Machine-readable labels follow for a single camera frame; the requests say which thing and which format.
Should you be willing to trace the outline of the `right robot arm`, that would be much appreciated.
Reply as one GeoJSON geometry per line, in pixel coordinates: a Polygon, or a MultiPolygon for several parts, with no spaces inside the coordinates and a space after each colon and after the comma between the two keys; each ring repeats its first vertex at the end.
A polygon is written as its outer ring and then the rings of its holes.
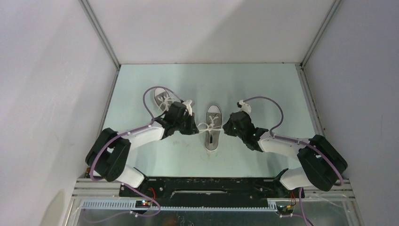
{"type": "Polygon", "coordinates": [[[327,192],[344,184],[343,172],[348,164],[324,136],[285,137],[271,129],[255,127],[244,111],[231,113],[223,130],[226,135],[241,139],[252,151],[276,153],[300,163],[297,168],[283,169],[274,178],[273,189],[280,197],[300,187],[314,186],[327,192]]]}

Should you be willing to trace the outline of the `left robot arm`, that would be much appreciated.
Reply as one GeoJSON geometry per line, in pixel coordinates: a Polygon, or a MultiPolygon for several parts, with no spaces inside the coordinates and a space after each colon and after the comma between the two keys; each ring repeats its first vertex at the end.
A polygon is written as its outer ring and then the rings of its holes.
{"type": "Polygon", "coordinates": [[[149,184],[145,174],[127,165],[130,152],[150,142],[163,140],[177,131],[182,135],[199,133],[191,100],[173,102],[167,111],[149,125],[120,134],[111,128],[104,129],[88,152],[85,162],[106,181],[127,184],[137,196],[143,196],[147,194],[149,184]]]}

